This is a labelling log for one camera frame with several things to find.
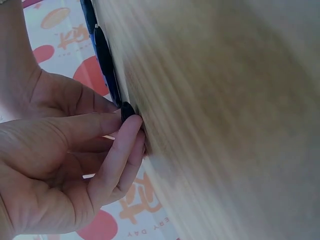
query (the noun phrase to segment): blue object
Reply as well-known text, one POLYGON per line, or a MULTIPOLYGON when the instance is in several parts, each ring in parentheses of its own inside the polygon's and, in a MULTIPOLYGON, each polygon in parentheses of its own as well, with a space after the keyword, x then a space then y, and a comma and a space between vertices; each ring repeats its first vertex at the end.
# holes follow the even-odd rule
POLYGON ((84 14, 86 27, 88 28, 89 36, 92 42, 92 46, 94 49, 95 55, 97 55, 96 46, 95 46, 95 39, 94 39, 94 29, 97 22, 96 14, 94 6, 92 5, 91 0, 80 0, 82 11, 84 14))
POLYGON ((101 27, 98 26, 98 24, 95 25, 93 36, 96 57, 100 64, 102 74, 105 77, 112 101, 120 108, 122 105, 122 100, 120 97, 119 87, 117 83, 114 61, 104 32, 102 31, 101 27))
POLYGON ((92 5, 91 0, 80 0, 80 3, 92 46, 102 71, 104 83, 109 89, 113 103, 120 108, 122 101, 117 83, 113 58, 111 56, 105 35, 98 26, 94 6, 92 5))

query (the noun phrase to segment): orange logo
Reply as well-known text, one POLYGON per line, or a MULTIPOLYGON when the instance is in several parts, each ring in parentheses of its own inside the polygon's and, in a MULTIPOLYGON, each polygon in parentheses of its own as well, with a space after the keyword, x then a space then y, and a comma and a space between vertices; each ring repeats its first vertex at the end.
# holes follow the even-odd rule
POLYGON ((70 9, 67 7, 57 8, 49 12, 41 22, 41 28, 51 29, 65 20, 70 13, 70 9))
POLYGON ((135 215, 144 210, 150 213, 159 211, 162 205, 158 200, 156 200, 156 202, 158 202, 156 206, 151 206, 151 204, 154 203, 154 195, 155 191, 146 173, 143 174, 143 179, 136 178, 126 196, 119 200, 123 208, 119 214, 120 218, 129 219, 132 224, 137 224, 138 222, 135 215), (141 203, 132 204, 135 199, 136 190, 140 196, 141 203))
POLYGON ((60 33, 60 44, 58 48, 63 48, 67 50, 67 46, 72 43, 81 43, 89 39, 89 32, 81 23, 78 27, 73 27, 72 30, 68 31, 66 34, 60 33))

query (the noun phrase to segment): wooden surface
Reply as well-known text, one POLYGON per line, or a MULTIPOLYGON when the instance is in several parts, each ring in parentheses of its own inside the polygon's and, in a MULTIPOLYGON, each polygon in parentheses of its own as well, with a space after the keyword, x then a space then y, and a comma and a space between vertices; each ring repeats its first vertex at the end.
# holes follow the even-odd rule
POLYGON ((93 2, 181 239, 320 239, 320 1, 93 2))

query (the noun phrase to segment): red dot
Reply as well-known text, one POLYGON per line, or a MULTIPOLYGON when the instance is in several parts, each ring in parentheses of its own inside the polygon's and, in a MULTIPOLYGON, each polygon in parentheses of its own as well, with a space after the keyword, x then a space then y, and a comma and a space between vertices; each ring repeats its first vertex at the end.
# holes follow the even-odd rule
POLYGON ((114 217, 100 210, 93 222, 76 231, 84 240, 112 240, 118 232, 118 224, 114 217))
POLYGON ((92 56, 84 60, 75 71, 73 78, 83 85, 92 88, 101 96, 105 96, 109 93, 96 56, 92 56))
POLYGON ((49 60, 55 53, 55 48, 51 45, 42 45, 33 50, 36 61, 42 63, 49 60))

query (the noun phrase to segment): hand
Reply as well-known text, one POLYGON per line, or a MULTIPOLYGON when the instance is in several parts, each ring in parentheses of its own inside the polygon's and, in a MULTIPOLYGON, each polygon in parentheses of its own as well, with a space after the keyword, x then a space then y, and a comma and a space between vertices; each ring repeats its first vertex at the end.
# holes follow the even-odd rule
POLYGON ((75 231, 125 196, 142 162, 141 124, 133 115, 121 126, 116 113, 0 124, 0 217, 6 213, 11 236, 75 231), (116 131, 105 152, 71 151, 116 131))
POLYGON ((12 76, 2 87, 5 91, 0 100, 12 116, 9 120, 117 110, 112 102, 69 77, 46 72, 39 66, 25 76, 27 80, 12 76))

